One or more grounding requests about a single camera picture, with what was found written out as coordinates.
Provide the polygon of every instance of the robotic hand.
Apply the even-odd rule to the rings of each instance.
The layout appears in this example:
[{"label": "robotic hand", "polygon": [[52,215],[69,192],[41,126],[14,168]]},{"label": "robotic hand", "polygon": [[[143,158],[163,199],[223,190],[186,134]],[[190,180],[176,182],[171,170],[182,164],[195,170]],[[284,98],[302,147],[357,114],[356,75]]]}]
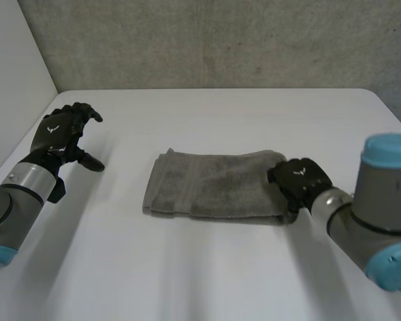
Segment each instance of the robotic hand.
[{"label": "robotic hand", "polygon": [[78,161],[91,171],[104,165],[78,147],[89,119],[102,117],[89,104],[76,102],[55,109],[41,121],[30,153],[17,163],[0,186],[0,266],[17,253],[46,201],[57,203],[65,195],[59,168]]},{"label": "robotic hand", "polygon": [[102,122],[102,117],[89,104],[75,102],[55,109],[41,121],[31,143],[30,154],[22,163],[31,163],[47,169],[56,179],[56,185],[47,199],[57,203],[65,195],[65,186],[58,177],[60,166],[78,161],[94,172],[102,172],[104,165],[78,147],[79,139],[89,119]]},{"label": "robotic hand", "polygon": [[267,171],[288,201],[312,219],[365,275],[388,291],[401,290],[401,134],[367,139],[354,198],[334,187],[311,159],[280,162]]}]

